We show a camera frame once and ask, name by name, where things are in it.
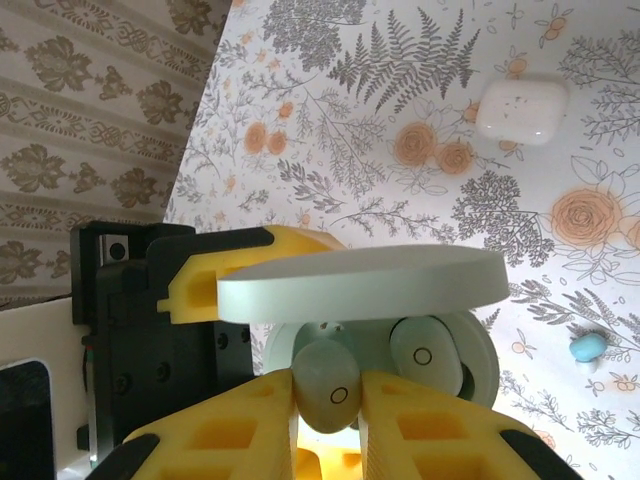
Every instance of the white earbud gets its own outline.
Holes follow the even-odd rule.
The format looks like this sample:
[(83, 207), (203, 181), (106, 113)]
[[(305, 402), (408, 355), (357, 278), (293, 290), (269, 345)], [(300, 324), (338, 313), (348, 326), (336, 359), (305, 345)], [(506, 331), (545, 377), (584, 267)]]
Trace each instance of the white earbud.
[(464, 381), (458, 350), (442, 322), (433, 317), (407, 318), (389, 340), (391, 356), (401, 376), (451, 395)]
[(362, 383), (351, 352), (333, 340), (316, 340), (293, 360), (300, 416), (320, 433), (335, 433), (358, 417)]

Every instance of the white disc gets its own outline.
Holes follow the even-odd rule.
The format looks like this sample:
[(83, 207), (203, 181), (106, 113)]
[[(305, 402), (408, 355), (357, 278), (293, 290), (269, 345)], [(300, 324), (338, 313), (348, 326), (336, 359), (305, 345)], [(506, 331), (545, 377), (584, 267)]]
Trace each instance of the white disc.
[(404, 245), (283, 258), (218, 280), (233, 323), (344, 322), (459, 312), (509, 294), (502, 254)]

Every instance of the light blue egg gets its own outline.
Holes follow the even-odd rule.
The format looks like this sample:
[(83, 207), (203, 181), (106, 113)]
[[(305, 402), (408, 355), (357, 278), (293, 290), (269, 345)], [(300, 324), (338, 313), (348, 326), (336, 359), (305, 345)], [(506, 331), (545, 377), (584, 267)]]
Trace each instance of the light blue egg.
[(590, 333), (580, 337), (569, 345), (569, 350), (573, 358), (579, 362), (590, 362), (599, 357), (607, 349), (607, 342), (597, 333)]

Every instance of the yellow plastic hole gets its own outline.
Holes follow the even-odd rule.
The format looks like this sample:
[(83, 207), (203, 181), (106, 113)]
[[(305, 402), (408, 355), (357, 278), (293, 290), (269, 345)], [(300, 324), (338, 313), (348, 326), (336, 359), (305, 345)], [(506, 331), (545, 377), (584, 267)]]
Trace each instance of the yellow plastic hole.
[(359, 453), (345, 453), (342, 455), (342, 464), (346, 468), (356, 468), (362, 465), (362, 456)]
[(311, 450), (297, 449), (295, 478), (296, 480), (322, 480), (320, 459)]
[(217, 306), (218, 277), (215, 270), (194, 275), (187, 287), (187, 298), (193, 308)]
[(216, 419), (205, 422), (196, 432), (194, 450), (249, 448), (258, 422), (253, 419)]
[(162, 480), (228, 480), (231, 470), (226, 468), (189, 468), (165, 470)]
[(423, 480), (503, 480), (482, 457), (423, 455), (413, 459)]
[(399, 415), (398, 427), (405, 440), (449, 440), (466, 438), (460, 421), (446, 412), (412, 412)]
[(395, 385), (383, 385), (382, 393), (384, 393), (385, 395), (406, 395), (407, 394), (407, 392), (404, 389), (397, 387)]

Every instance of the floral backdrop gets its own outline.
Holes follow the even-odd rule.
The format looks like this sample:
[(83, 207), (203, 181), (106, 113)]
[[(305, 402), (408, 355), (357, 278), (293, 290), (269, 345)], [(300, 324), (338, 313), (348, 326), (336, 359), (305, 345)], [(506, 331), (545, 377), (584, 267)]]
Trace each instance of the floral backdrop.
[[(598, 5), (234, 0), (166, 219), (502, 252), (511, 296), (476, 312), (496, 409), (585, 478), (637, 478), (640, 4)], [(476, 135), (501, 78), (567, 87), (548, 145)], [(584, 376), (568, 346), (591, 331), (609, 348)]]
[(229, 7), (0, 1), (0, 308), (70, 291), (74, 226), (162, 219)]

